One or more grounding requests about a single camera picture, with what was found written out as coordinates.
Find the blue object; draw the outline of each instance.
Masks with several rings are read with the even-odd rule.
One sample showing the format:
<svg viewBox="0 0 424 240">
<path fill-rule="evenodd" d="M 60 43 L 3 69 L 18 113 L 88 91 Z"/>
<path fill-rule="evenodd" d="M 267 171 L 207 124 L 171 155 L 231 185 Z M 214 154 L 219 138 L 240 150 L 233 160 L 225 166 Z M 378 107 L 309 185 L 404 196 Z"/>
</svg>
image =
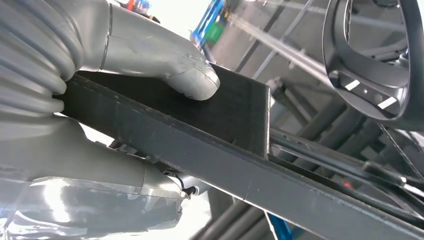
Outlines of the blue object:
<svg viewBox="0 0 424 240">
<path fill-rule="evenodd" d="M 193 37 L 196 39 L 200 45 L 205 43 L 205 33 L 208 31 L 209 27 L 217 20 L 217 16 L 223 8 L 225 0 L 212 0 L 203 17 L 200 20 L 200 23 L 197 25 L 196 29 L 193 31 Z"/>
<path fill-rule="evenodd" d="M 295 240 L 286 221 L 269 213 L 267 214 L 278 240 Z"/>
</svg>

